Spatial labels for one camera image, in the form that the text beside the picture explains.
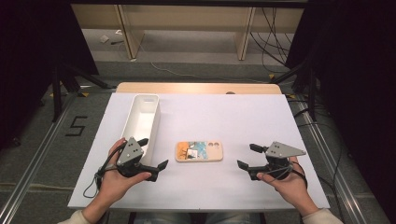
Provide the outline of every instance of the metal rail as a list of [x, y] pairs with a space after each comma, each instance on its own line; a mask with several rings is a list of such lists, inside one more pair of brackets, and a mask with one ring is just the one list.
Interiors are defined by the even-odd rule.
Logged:
[[[301, 96], [298, 96], [297, 98], [299, 100], [303, 100], [303, 97]], [[299, 103], [299, 107], [300, 109], [306, 109], [306, 103]], [[330, 148], [327, 145], [326, 140], [320, 131], [320, 128], [317, 124], [315, 124], [315, 122], [311, 119], [308, 113], [304, 113], [304, 120], [306, 123], [312, 123], [312, 125], [308, 126], [309, 131], [311, 132], [317, 144], [317, 147], [327, 166], [327, 169], [329, 170], [331, 175], [333, 175], [337, 166], [337, 161], [332, 155], [332, 152], [330, 151]], [[346, 210], [348, 211], [353, 223], [367, 223], [363, 213], [361, 212], [361, 207], [355, 196], [353, 195], [353, 192], [348, 186], [346, 180], [344, 179], [340, 168], [337, 168], [337, 173], [335, 176], [335, 186], [337, 187], [340, 197], [343, 200]]]
[[50, 145], [52, 144], [57, 132], [59, 131], [59, 127], [64, 123], [64, 118], [70, 108], [70, 105], [74, 102], [76, 97], [77, 96], [75, 94], [67, 95], [64, 101], [64, 112], [61, 114], [56, 122], [52, 122], [51, 126], [49, 127], [49, 131], [41, 142], [32, 160], [30, 161], [29, 166], [26, 168], [20, 181], [16, 185], [15, 189], [12, 191], [6, 204], [3, 206], [0, 214], [0, 223], [8, 224], [11, 222], [11, 219], [14, 218], [21, 204], [21, 201], [23, 200], [27, 190], [29, 189], [30, 184], [35, 178], [38, 169], [43, 163], [43, 160], [46, 158], [47, 152], [50, 149]]

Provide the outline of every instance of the cable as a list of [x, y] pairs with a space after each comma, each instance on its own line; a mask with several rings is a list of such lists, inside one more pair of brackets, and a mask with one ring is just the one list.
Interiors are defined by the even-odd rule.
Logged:
[[259, 46], [260, 49], [262, 49], [266, 54], [268, 54], [268, 56], [270, 56], [271, 58], [273, 58], [275, 61], [277, 61], [278, 63], [285, 65], [284, 63], [282, 63], [278, 58], [276, 58], [274, 55], [272, 55], [270, 52], [268, 52], [254, 37], [254, 35], [250, 32], [250, 36], [253, 38], [254, 42], [256, 42], [256, 44]]
[[[141, 48], [145, 53], [147, 53], [146, 50], [143, 48], [143, 46], [140, 43], [139, 43], [139, 48]], [[179, 77], [196, 77], [196, 78], [201, 78], [201, 79], [221, 79], [221, 80], [226, 80], [226, 81], [238, 81], [238, 82], [250, 81], [250, 82], [256, 82], [256, 83], [263, 83], [263, 84], [268, 84], [269, 83], [269, 82], [259, 81], [259, 80], [251, 79], [251, 78], [200, 77], [200, 76], [191, 75], [191, 74], [180, 74], [180, 73], [173, 72], [173, 71], [171, 71], [169, 69], [166, 69], [166, 68], [160, 68], [157, 65], [155, 65], [154, 62], [152, 62], [152, 61], [149, 61], [149, 62], [155, 69], [157, 69], [159, 71], [168, 72], [170, 74], [173, 74], [173, 75], [176, 75], [176, 76], [179, 76]]]
[[270, 32], [269, 35], [273, 34], [273, 36], [274, 36], [274, 38], [275, 38], [275, 41], [276, 41], [277, 50], [278, 50], [279, 55], [280, 55], [280, 57], [281, 57], [281, 59], [282, 59], [282, 61], [283, 61], [283, 63], [284, 63], [285, 60], [283, 59], [280, 50], [282, 49], [282, 52], [283, 52], [283, 54], [284, 54], [285, 56], [286, 56], [286, 53], [285, 53], [285, 51], [283, 50], [283, 48], [282, 48], [282, 46], [281, 46], [281, 44], [280, 44], [280, 42], [279, 42], [279, 40], [277, 39], [277, 36], [276, 36], [276, 26], [275, 26], [275, 21], [276, 21], [276, 7], [273, 7], [273, 22], [272, 22], [272, 25], [270, 24], [270, 22], [269, 22], [269, 20], [268, 20], [268, 18], [267, 18], [267, 15], [266, 15], [266, 13], [265, 13], [263, 7], [262, 7], [262, 14], [263, 14], [264, 18], [266, 19], [266, 21], [267, 21], [267, 23], [268, 23], [268, 26], [269, 26], [269, 28], [270, 28], [270, 31], [271, 31], [271, 32]]
[[[338, 132], [337, 132], [333, 127], [331, 127], [330, 125], [324, 124], [324, 123], [312, 122], [312, 123], [300, 124], [300, 125], [297, 125], [297, 127], [300, 128], [300, 127], [310, 126], [310, 125], [322, 125], [322, 126], [326, 126], [326, 127], [328, 127], [330, 130], [332, 130], [336, 135], [339, 135]], [[339, 215], [340, 215], [341, 221], [342, 221], [343, 223], [345, 223], [344, 215], [343, 215], [343, 212], [342, 212], [342, 209], [341, 209], [341, 204], [340, 204], [340, 202], [339, 202], [339, 200], [338, 200], [338, 196], [337, 196], [337, 195], [338, 195], [337, 189], [336, 189], [336, 187], [335, 187], [335, 178], [336, 178], [336, 175], [337, 175], [337, 173], [338, 173], [338, 166], [339, 166], [339, 164], [340, 164], [340, 161], [341, 161], [341, 158], [342, 158], [342, 152], [343, 152], [342, 147], [341, 147], [341, 143], [340, 143], [339, 145], [340, 145], [340, 153], [339, 153], [339, 155], [338, 155], [338, 159], [337, 159], [337, 162], [336, 162], [335, 167], [334, 167], [334, 173], [332, 174], [332, 184], [329, 183], [328, 181], [326, 181], [323, 177], [321, 177], [321, 176], [319, 176], [319, 175], [318, 175], [318, 178], [319, 178], [320, 180], [322, 180], [325, 184], [327, 184], [327, 185], [332, 189], [332, 192], [333, 192], [333, 194], [334, 194], [334, 198], [335, 198], [335, 200], [336, 200], [337, 207], [338, 207], [338, 210], [339, 210]]]
[[[107, 157], [107, 159], [106, 159], [105, 163], [103, 164], [103, 166], [101, 166], [101, 167], [99, 168], [98, 172], [96, 172], [96, 174], [93, 176], [93, 179], [92, 179], [91, 184], [90, 184], [87, 188], [84, 189], [84, 192], [82, 193], [82, 195], [83, 195], [85, 198], [94, 198], [94, 197], [96, 196], [96, 194], [97, 194], [98, 191], [99, 191], [99, 188], [100, 188], [101, 185], [102, 185], [102, 178], [103, 178], [103, 176], [105, 175], [105, 172], [110, 170], [110, 169], [109, 169], [109, 170], [106, 169], [106, 168], [107, 168], [108, 162], [111, 160], [111, 158], [113, 158], [113, 156], [114, 156], [117, 152], [119, 152], [120, 150], [122, 150], [122, 149], [125, 147], [125, 144], [126, 144], [126, 142], [124, 142], [122, 145], [120, 145], [119, 147], [117, 147], [116, 149], [114, 149], [114, 150], [110, 153], [110, 155]], [[92, 187], [93, 182], [96, 183], [96, 191], [95, 191], [95, 193], [93, 194], [93, 196], [89, 196], [89, 195], [87, 195], [87, 190], [90, 189], [90, 188]]]

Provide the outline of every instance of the white plastic container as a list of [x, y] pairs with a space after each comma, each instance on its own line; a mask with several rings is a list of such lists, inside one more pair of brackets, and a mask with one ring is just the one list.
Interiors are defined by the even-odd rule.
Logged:
[[134, 97], [122, 137], [125, 137], [127, 141], [131, 137], [136, 141], [148, 138], [148, 144], [142, 147], [144, 154], [140, 160], [144, 165], [151, 165], [160, 116], [160, 99], [158, 95], [139, 94]]

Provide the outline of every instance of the black cable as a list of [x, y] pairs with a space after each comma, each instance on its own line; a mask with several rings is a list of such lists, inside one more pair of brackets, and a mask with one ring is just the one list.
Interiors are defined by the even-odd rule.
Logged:
[[305, 108], [305, 109], [303, 109], [303, 110], [297, 112], [297, 113], [294, 115], [294, 118], [297, 118], [298, 116], [300, 116], [301, 114], [303, 114], [304, 112], [306, 112], [306, 111], [308, 111], [308, 110], [309, 110], [308, 108]]
[[271, 58], [273, 58], [274, 60], [276, 60], [277, 62], [279, 62], [282, 65], [285, 65], [284, 63], [282, 63], [277, 57], [275, 57], [274, 55], [272, 55], [270, 52], [268, 52], [268, 50], [266, 50], [265, 48], [262, 47], [262, 45], [256, 40], [256, 38], [254, 37], [254, 35], [250, 32], [251, 37], [253, 38], [254, 42], [256, 42], [256, 44], [259, 46], [260, 49], [262, 49], [266, 54], [268, 54], [268, 56], [270, 56]]
[[291, 43], [291, 40], [289, 39], [288, 35], [285, 34], [286, 38], [289, 40], [289, 43]]
[[273, 7], [273, 22], [272, 22], [272, 25], [270, 24], [270, 22], [269, 22], [269, 20], [268, 20], [268, 18], [267, 18], [267, 15], [266, 15], [266, 13], [265, 13], [263, 7], [262, 7], [262, 14], [263, 14], [264, 18], [267, 20], [267, 24], [268, 24], [268, 26], [269, 26], [269, 28], [270, 28], [270, 34], [269, 34], [269, 36], [270, 36], [271, 34], [273, 34], [273, 36], [274, 36], [274, 38], [275, 38], [275, 41], [276, 41], [277, 50], [278, 50], [278, 52], [279, 52], [279, 56], [280, 56], [280, 58], [282, 59], [282, 61], [283, 61], [283, 63], [284, 63], [285, 60], [283, 59], [282, 53], [280, 52], [280, 49], [283, 49], [283, 48], [282, 48], [282, 45], [280, 44], [280, 42], [279, 42], [279, 40], [277, 39], [277, 36], [276, 36], [276, 26], [275, 26], [275, 20], [276, 20], [276, 7]]
[[[309, 126], [309, 125], [314, 125], [314, 124], [326, 126], [326, 127], [328, 127], [330, 130], [332, 130], [336, 135], [339, 135], [338, 132], [337, 132], [333, 127], [331, 127], [330, 125], [324, 124], [324, 123], [318, 123], [318, 122], [306, 123], [306, 124], [297, 125], [297, 127], [300, 128], [300, 127]], [[339, 202], [339, 200], [338, 200], [338, 197], [337, 197], [337, 195], [338, 195], [338, 193], [337, 193], [337, 188], [335, 187], [335, 178], [336, 178], [336, 175], [337, 175], [337, 173], [338, 173], [338, 166], [339, 166], [339, 164], [340, 164], [340, 161], [341, 161], [341, 158], [342, 158], [342, 152], [343, 152], [342, 147], [341, 147], [341, 143], [340, 143], [339, 145], [340, 145], [340, 153], [339, 153], [339, 155], [338, 155], [338, 159], [337, 159], [337, 162], [336, 162], [335, 167], [334, 167], [334, 174], [332, 175], [332, 184], [329, 183], [327, 180], [325, 180], [323, 177], [321, 177], [321, 176], [319, 176], [319, 175], [318, 175], [318, 178], [321, 179], [325, 184], [327, 184], [327, 185], [332, 189], [332, 192], [333, 192], [333, 194], [334, 194], [334, 198], [335, 198], [335, 201], [336, 201], [338, 210], [339, 210], [339, 214], [340, 214], [341, 221], [342, 221], [343, 223], [345, 223], [344, 215], [343, 215], [343, 212], [342, 212], [342, 209], [341, 209], [341, 204], [340, 204], [340, 202]]]
[[[122, 150], [125, 147], [125, 144], [126, 144], [126, 142], [124, 142], [122, 145], [120, 145], [119, 147], [114, 149], [110, 153], [110, 155], [107, 157], [107, 159], [106, 159], [105, 163], [103, 164], [103, 166], [101, 166], [100, 169], [98, 170], [98, 172], [95, 173], [95, 175], [93, 176], [93, 180], [92, 180], [91, 184], [87, 188], [85, 188], [85, 190], [84, 190], [84, 192], [82, 194], [85, 198], [94, 198], [96, 196], [96, 194], [98, 193], [98, 190], [100, 189], [100, 187], [102, 185], [102, 178], [105, 175], [105, 172], [109, 171], [109, 170], [114, 170], [114, 169], [109, 169], [109, 170], [106, 169], [108, 162], [111, 160], [111, 158], [113, 158], [113, 156], [117, 152], [119, 152], [120, 150]], [[88, 189], [91, 188], [91, 186], [93, 185], [93, 182], [96, 183], [96, 192], [93, 194], [93, 196], [87, 196], [86, 192], [87, 192]]]
[[256, 33], [256, 34], [257, 34], [257, 36], [259, 37], [259, 39], [261, 39], [262, 42], [265, 43], [265, 45], [271, 46], [271, 47], [276, 48], [276, 49], [283, 49], [283, 50], [285, 50], [285, 51], [290, 51], [289, 49], [284, 49], [284, 48], [281, 48], [281, 47], [279, 47], [279, 46], [275, 46], [275, 45], [273, 45], [273, 44], [270, 44], [270, 43], [269, 43], [269, 40], [268, 40], [269, 36], [267, 37], [267, 40], [264, 40], [264, 39], [262, 38], [262, 36], [260, 35], [260, 33]]
[[342, 209], [341, 209], [341, 204], [340, 204], [340, 201], [338, 200], [338, 196], [337, 196], [337, 194], [338, 194], [338, 193], [337, 193], [337, 188], [336, 188], [334, 185], [332, 185], [331, 183], [329, 183], [325, 178], [321, 177], [320, 175], [318, 175], [318, 178], [319, 178], [322, 182], [324, 182], [325, 184], [327, 184], [327, 185], [330, 187], [330, 189], [332, 190], [332, 193], [334, 194], [334, 198], [335, 198], [335, 203], [337, 204], [337, 208], [338, 208], [338, 212], [339, 212], [341, 221], [342, 221], [343, 223], [345, 223], [343, 211], [342, 211]]

